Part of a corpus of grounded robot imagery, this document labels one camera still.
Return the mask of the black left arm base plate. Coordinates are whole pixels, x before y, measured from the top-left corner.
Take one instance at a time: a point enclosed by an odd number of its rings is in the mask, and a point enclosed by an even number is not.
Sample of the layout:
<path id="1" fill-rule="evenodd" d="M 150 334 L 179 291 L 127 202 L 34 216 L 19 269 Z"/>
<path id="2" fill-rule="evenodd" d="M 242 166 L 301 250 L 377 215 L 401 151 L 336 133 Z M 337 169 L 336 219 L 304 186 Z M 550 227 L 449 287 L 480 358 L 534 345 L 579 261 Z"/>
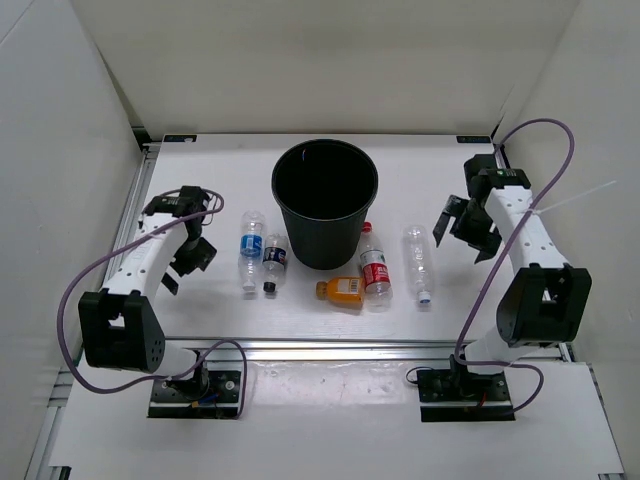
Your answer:
<path id="1" fill-rule="evenodd" d="M 149 397 L 150 419 L 230 420 L 239 416 L 243 373 L 204 365 L 189 380 L 155 381 Z"/>

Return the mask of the clear bottle red label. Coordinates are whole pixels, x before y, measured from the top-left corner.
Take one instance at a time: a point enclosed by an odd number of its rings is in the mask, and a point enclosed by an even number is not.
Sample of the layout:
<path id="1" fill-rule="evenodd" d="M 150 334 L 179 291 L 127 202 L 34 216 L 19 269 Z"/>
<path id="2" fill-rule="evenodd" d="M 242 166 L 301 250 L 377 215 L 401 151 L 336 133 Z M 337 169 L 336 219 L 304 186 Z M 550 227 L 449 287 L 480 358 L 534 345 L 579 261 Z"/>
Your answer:
<path id="1" fill-rule="evenodd" d="M 367 301 L 372 309 L 388 308 L 392 291 L 387 261 L 382 244 L 368 221 L 363 224 L 357 253 Z"/>

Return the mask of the clear bottle dark label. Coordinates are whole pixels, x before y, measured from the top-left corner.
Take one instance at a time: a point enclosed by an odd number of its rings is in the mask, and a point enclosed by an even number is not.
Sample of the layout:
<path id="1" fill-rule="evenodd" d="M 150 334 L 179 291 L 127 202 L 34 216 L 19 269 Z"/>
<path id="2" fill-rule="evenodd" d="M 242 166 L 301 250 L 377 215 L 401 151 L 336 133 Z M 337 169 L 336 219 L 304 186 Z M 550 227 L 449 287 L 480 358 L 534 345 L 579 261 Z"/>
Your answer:
<path id="1" fill-rule="evenodd" d="M 266 294 L 276 294 L 278 287 L 283 283 L 288 251 L 289 241 L 286 236 L 271 234 L 267 237 L 262 259 L 263 291 Z"/>

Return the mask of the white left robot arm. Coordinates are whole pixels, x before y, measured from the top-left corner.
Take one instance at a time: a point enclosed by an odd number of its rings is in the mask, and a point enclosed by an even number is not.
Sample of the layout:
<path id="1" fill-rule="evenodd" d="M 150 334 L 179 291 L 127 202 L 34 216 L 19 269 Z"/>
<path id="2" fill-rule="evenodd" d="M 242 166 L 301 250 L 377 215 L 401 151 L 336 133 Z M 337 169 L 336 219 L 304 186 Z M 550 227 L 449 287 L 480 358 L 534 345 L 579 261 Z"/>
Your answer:
<path id="1" fill-rule="evenodd" d="M 98 292 L 78 302 L 87 363 L 94 368 L 175 376 L 175 388 L 188 400 L 206 395 L 210 377 L 193 366 L 198 355 L 168 346 L 153 309 L 158 289 L 173 295 L 183 277 L 204 271 L 217 250 L 202 236 L 207 216 L 224 206 L 222 198 L 198 186 L 183 186 L 154 197 L 143 209 L 132 245 Z"/>

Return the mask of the clear unlabelled plastic bottle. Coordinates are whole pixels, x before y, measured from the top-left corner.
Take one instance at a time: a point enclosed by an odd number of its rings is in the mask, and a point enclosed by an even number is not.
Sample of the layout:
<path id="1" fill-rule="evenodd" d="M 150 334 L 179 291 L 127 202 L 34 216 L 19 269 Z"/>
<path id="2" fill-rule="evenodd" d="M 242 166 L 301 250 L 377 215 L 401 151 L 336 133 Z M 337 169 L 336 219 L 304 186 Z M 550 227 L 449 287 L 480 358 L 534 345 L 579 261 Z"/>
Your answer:
<path id="1" fill-rule="evenodd" d="M 404 230 L 402 252 L 407 286 L 414 300 L 420 306 L 430 305 L 434 291 L 434 268 L 424 226 L 410 225 Z"/>

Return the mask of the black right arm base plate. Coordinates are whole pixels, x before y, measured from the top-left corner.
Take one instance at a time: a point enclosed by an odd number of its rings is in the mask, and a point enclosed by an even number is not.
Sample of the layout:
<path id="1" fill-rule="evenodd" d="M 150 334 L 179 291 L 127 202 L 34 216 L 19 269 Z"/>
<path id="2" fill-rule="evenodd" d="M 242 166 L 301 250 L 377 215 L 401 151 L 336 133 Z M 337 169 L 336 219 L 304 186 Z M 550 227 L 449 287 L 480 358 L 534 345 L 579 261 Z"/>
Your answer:
<path id="1" fill-rule="evenodd" d="M 477 375 L 465 367 L 414 367 L 405 380 L 418 389 L 423 423 L 509 422 L 515 420 L 506 377 Z"/>

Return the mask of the clear bottle blue label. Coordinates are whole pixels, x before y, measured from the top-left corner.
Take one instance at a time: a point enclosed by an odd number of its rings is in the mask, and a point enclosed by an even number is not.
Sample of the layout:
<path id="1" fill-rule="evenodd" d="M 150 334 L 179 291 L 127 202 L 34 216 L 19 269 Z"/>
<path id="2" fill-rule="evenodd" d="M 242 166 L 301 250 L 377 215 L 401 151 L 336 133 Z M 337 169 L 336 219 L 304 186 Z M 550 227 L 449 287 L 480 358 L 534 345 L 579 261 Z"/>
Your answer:
<path id="1" fill-rule="evenodd" d="M 238 269 L 242 290 L 252 294 L 256 291 L 259 267 L 261 266 L 265 218 L 255 210 L 246 211 L 240 224 L 240 247 Z"/>

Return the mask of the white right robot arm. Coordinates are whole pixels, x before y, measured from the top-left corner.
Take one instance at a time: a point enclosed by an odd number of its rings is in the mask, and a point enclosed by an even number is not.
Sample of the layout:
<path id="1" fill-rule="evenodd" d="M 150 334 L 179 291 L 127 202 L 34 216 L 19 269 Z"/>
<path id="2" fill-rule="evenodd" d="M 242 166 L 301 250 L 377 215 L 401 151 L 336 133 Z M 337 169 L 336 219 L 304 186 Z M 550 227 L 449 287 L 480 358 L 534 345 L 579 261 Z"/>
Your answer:
<path id="1" fill-rule="evenodd" d="M 496 324 L 459 355 L 460 368 L 449 387 L 470 400 L 495 375 L 542 348 L 571 342 L 578 334 L 592 278 L 558 251 L 533 212 L 531 184 L 521 169 L 502 169 L 492 154 L 477 154 L 464 164 L 468 196 L 449 197 L 434 229 L 435 240 L 450 233 L 477 250 L 477 260 L 492 259 L 505 248 L 514 278 L 500 300 Z"/>

